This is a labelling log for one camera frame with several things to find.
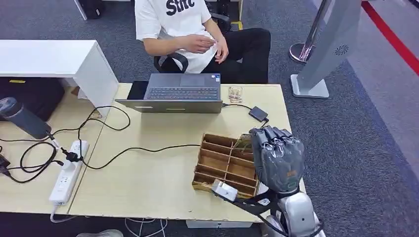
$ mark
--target white power strip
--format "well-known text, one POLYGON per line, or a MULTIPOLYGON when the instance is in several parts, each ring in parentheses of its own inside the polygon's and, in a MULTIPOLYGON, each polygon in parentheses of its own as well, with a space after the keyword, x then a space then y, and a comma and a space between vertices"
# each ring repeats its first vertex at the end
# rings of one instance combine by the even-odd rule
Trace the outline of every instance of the white power strip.
MULTIPOLYGON (((80 153, 83 158, 86 157, 87 151, 89 150, 89 143, 82 141, 82 152, 80 152, 80 141, 77 140, 71 145, 69 152, 74 152, 80 158, 80 153)), ((77 177, 79 176, 80 169, 83 163, 64 161, 64 165, 61 168, 61 172, 58 175, 57 182, 55 183, 54 189, 52 190, 49 200, 54 205, 65 205, 70 199, 71 193, 73 192, 74 185, 76 184, 77 177)))

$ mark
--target wooden desk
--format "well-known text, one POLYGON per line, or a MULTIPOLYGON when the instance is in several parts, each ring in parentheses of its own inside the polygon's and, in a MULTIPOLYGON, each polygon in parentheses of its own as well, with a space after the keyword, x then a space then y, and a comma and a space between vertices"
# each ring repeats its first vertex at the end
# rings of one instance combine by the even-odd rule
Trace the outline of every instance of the wooden desk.
MULTIPOLYGON (((62 128, 77 128, 93 110, 94 106, 88 100, 78 100, 69 90, 65 94, 58 108, 51 116, 48 124, 52 131, 62 128)), ((90 143, 90 149, 86 159, 90 158, 94 145, 99 137, 102 124, 97 122, 88 123, 82 130, 82 139, 90 143)), ((0 137, 7 140, 33 139, 30 135, 9 122, 0 122, 0 137)), ((58 142, 67 149, 70 149, 73 141, 77 140, 77 132, 61 132, 54 136, 58 142)), ((19 166, 19 160, 23 152, 33 142, 1 142, 2 154, 10 161, 9 167, 19 166)), ((44 163, 51 155, 52 148, 48 145, 39 145, 25 157, 24 165, 37 165, 44 163)), ((62 153, 58 152, 55 159, 64 160, 62 153)), ((25 212, 25 213, 51 213, 52 203, 48 201, 52 188, 57 180, 61 167, 55 163, 51 164, 38 178, 27 183, 17 184, 8 177, 0 175, 0 211, 1 212, 25 212)), ((82 179, 85 166, 82 167, 77 180, 77 189, 82 179)), ((26 180, 34 174, 27 174, 20 169, 12 170, 13 177, 19 180, 26 180)), ((70 205, 60 207, 58 214, 67 213, 70 205)))
MULTIPOLYGON (((243 104, 269 113, 270 124, 290 130, 279 85, 240 85, 243 104)), ((126 98, 131 84, 120 83, 117 98, 126 98)), ((222 99, 229 102, 228 85, 222 99)), ((142 114, 118 103, 131 117, 131 127, 116 132, 104 128, 89 165, 101 166, 128 147, 159 149, 200 144, 204 132, 238 137, 261 123, 243 107, 223 108, 220 114, 142 114)), ((110 126, 126 124, 124 115, 111 110, 110 126)), ((70 208, 72 215, 148 217, 182 220, 260 222, 212 193, 194 190, 192 179, 198 147, 159 153, 129 151, 102 170, 88 169, 70 208)))

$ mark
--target display stand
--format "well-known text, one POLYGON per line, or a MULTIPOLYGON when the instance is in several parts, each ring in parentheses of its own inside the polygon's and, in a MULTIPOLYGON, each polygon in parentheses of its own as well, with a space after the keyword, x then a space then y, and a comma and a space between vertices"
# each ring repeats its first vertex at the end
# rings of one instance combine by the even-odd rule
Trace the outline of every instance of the display stand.
POLYGON ((298 75, 291 75, 295 97, 329 97, 324 77, 339 66, 355 49, 361 2, 362 0, 335 1, 327 25, 320 35, 316 51, 298 75))

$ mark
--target person's hand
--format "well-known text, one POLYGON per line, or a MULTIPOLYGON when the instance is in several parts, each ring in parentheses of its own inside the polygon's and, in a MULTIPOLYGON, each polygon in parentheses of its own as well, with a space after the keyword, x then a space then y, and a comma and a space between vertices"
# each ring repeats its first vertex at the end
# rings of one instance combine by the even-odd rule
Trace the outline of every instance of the person's hand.
POLYGON ((183 36, 180 40, 181 48, 192 53, 205 53, 215 44, 215 40, 203 35, 183 36))
POLYGON ((215 55, 215 61, 218 64, 221 64, 227 59, 228 56, 228 47, 225 38, 223 37, 221 40, 217 42, 217 54, 215 55))

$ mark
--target wooden divider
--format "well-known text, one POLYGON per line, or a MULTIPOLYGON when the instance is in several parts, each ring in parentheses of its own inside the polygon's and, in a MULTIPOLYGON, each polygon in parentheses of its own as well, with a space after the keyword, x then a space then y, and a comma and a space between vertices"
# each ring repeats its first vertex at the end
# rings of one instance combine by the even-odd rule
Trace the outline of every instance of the wooden divider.
POLYGON ((192 181, 194 189, 211 192, 216 179, 236 188, 239 196, 256 195, 259 181, 251 149, 235 149, 237 139, 204 134, 192 181))

